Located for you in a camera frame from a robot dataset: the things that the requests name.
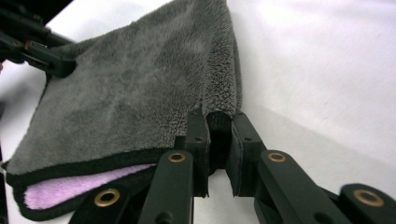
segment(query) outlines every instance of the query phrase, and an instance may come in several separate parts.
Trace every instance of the gray towel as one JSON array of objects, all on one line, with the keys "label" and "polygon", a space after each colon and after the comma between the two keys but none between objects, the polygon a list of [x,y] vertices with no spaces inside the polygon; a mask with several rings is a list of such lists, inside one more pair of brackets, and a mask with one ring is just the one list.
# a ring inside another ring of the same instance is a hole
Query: gray towel
[{"label": "gray towel", "polygon": [[185,135],[189,111],[202,108],[221,124],[227,119],[217,113],[230,119],[241,106],[225,0],[176,0],[126,27],[57,50],[76,58],[77,67],[49,80],[7,163],[7,182],[30,219],[57,217],[78,203],[28,208],[28,186],[156,163],[176,136]]}]

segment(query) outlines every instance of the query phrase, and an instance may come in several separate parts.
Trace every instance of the brass ring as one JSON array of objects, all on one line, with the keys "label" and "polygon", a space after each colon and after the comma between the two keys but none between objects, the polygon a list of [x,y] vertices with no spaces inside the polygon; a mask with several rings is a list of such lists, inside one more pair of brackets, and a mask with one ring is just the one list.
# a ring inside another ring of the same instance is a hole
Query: brass ring
[{"label": "brass ring", "polygon": [[270,159],[271,161],[283,162],[286,160],[286,157],[280,153],[273,152],[268,154],[268,159]]},{"label": "brass ring", "polygon": [[[368,194],[373,199],[367,199],[364,197],[364,194]],[[381,207],[384,206],[384,200],[379,197],[376,193],[367,190],[367,189],[355,189],[353,190],[353,195],[355,196],[356,199],[358,199],[361,203],[365,203],[367,205],[370,205],[372,207]]]},{"label": "brass ring", "polygon": [[[112,198],[110,200],[104,200],[103,196],[110,194]],[[98,193],[95,197],[95,204],[99,207],[108,207],[111,204],[118,201],[120,198],[120,192],[117,189],[105,189]]]},{"label": "brass ring", "polygon": [[181,162],[186,160],[186,156],[184,154],[181,153],[172,153],[168,156],[168,160],[172,161],[172,162]]}]

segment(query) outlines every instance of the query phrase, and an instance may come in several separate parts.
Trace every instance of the white table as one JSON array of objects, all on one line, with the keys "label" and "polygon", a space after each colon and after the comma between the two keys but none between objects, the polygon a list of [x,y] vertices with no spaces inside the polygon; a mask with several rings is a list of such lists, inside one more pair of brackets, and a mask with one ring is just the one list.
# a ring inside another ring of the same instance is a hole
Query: white table
[{"label": "white table", "polygon": [[[129,24],[167,1],[75,0],[49,27],[80,41]],[[229,0],[243,77],[243,111],[265,145],[288,152],[338,193],[363,183],[396,198],[396,2]],[[4,160],[23,138],[45,76],[4,64]],[[23,218],[7,186],[11,224]],[[252,199],[233,198],[225,172],[195,199],[194,223],[258,223]],[[71,214],[44,223],[67,223]]]}]

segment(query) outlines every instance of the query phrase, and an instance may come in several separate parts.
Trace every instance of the towel fold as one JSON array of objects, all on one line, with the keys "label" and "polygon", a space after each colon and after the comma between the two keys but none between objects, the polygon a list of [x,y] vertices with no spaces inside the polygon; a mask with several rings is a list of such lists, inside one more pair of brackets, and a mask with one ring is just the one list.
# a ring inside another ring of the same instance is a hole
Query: towel fold
[{"label": "towel fold", "polygon": [[[186,134],[189,111],[202,108],[209,131],[227,134],[241,106],[224,0],[176,0],[126,27],[56,50],[76,58],[77,67],[68,77],[48,80],[6,164],[21,213],[32,220],[73,211],[95,188],[82,182],[72,187],[65,178],[92,182],[103,173],[100,184],[123,181],[138,189],[175,137]],[[118,171],[124,173],[117,180],[108,177]],[[75,193],[46,203],[65,190]]]}]

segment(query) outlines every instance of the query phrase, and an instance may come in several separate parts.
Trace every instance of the folded towel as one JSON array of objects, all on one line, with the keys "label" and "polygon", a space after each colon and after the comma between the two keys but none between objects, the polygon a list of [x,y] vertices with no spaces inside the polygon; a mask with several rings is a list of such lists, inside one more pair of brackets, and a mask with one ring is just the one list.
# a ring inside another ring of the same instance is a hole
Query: folded towel
[{"label": "folded towel", "polygon": [[[7,182],[27,218],[73,211],[91,189],[111,181],[138,189],[175,137],[186,134],[193,109],[202,108],[215,136],[231,132],[241,84],[224,0],[176,0],[126,27],[57,50],[76,58],[77,67],[66,78],[48,80],[6,164]],[[221,165],[213,161],[212,168]]]}]

